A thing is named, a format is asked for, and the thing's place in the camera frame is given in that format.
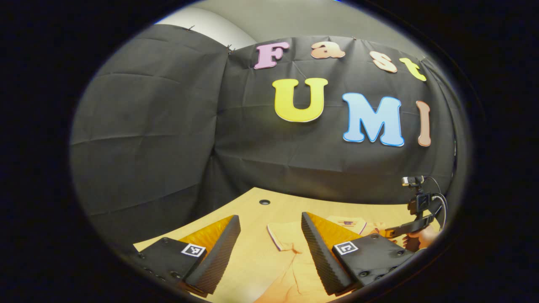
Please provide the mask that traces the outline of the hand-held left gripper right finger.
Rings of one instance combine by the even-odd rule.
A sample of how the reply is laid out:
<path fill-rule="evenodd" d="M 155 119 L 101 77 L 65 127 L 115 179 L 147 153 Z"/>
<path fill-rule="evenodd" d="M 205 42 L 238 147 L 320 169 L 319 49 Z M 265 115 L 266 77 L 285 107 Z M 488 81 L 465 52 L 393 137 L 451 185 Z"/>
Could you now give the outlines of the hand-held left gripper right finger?
<path fill-rule="evenodd" d="M 390 274 L 413 253 L 381 234 L 358 235 L 309 212 L 302 232 L 328 295 L 343 295 Z"/>

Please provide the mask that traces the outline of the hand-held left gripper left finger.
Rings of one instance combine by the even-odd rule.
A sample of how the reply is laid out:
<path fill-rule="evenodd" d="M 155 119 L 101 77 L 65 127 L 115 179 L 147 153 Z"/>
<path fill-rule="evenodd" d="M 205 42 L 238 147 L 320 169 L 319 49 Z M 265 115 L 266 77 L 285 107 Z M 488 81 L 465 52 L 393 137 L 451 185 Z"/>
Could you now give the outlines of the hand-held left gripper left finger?
<path fill-rule="evenodd" d="M 160 238 L 135 253 L 135 263 L 159 280 L 206 297 L 223 278 L 240 232 L 238 215 L 230 215 L 179 240 Z"/>

